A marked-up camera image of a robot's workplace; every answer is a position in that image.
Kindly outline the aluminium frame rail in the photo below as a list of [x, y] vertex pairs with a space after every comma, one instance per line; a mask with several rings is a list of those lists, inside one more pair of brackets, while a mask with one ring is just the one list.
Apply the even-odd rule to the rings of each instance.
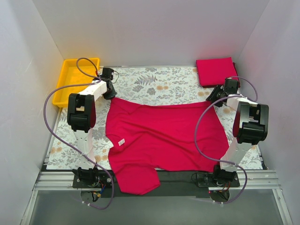
[[[274, 170], [246, 170], [244, 173], [241, 170], [237, 171], [237, 178], [240, 182], [238, 187], [230, 186], [230, 190], [240, 190], [247, 182], [245, 189], [271, 189], [276, 199], [277, 207], [282, 218], [283, 224], [291, 225], [292, 219], [290, 217], [285, 199], [282, 193], [282, 186], [278, 179], [278, 175]], [[75, 190], [75, 191], [88, 191], [96, 190], [95, 187], [89, 188], [88, 186], [81, 185], [75, 178], [71, 171], [45, 171], [40, 172], [35, 185], [33, 186], [33, 194], [30, 198], [29, 204], [25, 210], [22, 225], [28, 225], [33, 212], [33, 207], [39, 190]]]

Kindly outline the crimson t-shirt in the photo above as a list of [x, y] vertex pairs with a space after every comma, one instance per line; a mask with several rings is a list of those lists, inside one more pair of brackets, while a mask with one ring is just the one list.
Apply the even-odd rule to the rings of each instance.
[[209, 102], [150, 106], [114, 98], [105, 134], [120, 190], [134, 195], [160, 186], [157, 169], [212, 172], [229, 147]]
[[231, 57], [196, 60], [196, 68], [202, 87], [223, 85], [226, 78], [237, 76]]

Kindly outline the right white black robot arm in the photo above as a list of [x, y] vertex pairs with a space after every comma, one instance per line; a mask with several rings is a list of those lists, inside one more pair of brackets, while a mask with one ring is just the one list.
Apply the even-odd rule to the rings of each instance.
[[217, 107], [226, 105], [236, 112], [232, 127], [233, 140], [220, 159], [221, 162], [214, 166], [212, 180], [217, 186], [235, 180], [237, 165], [245, 154], [254, 145], [264, 141], [268, 134], [269, 106], [239, 94], [239, 86], [237, 76], [226, 78], [224, 84], [217, 85], [206, 98]]

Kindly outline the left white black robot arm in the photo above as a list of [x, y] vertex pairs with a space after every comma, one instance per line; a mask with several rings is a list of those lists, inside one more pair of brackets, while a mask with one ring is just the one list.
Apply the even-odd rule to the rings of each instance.
[[95, 166], [92, 132], [96, 124], [96, 104], [100, 97], [113, 99], [117, 92], [113, 86], [115, 70], [104, 67], [99, 79], [79, 93], [71, 93], [68, 98], [67, 123], [74, 132], [79, 153], [78, 169], [73, 170], [79, 181], [88, 187], [96, 187], [100, 182], [98, 168]]

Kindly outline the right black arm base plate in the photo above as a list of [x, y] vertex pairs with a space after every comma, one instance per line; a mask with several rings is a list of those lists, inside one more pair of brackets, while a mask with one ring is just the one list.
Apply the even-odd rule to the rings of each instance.
[[224, 181], [217, 181], [213, 178], [211, 173], [195, 172], [191, 175], [191, 180], [199, 188], [224, 188], [224, 187], [240, 187], [240, 182], [237, 176], [233, 181], [225, 183]]

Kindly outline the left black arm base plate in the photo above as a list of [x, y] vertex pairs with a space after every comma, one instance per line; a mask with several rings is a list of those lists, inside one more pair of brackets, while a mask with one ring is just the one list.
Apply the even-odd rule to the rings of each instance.
[[99, 169], [73, 169], [72, 173], [74, 174], [73, 179], [73, 188], [112, 188], [112, 182], [114, 181], [114, 173], [112, 171], [108, 171], [111, 175], [109, 175]]

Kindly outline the folded dark red t-shirt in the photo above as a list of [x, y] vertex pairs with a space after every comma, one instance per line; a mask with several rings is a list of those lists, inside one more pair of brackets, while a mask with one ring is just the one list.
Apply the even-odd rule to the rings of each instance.
[[198, 74], [199, 83], [205, 88], [223, 85], [226, 78], [238, 76], [235, 62], [205, 63], [198, 68]]

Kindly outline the folded crimson t-shirt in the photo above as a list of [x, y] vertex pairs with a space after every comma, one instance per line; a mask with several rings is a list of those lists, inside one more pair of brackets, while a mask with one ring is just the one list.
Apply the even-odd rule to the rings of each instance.
[[226, 78], [237, 76], [231, 57], [196, 60], [196, 68], [202, 87], [223, 85]]

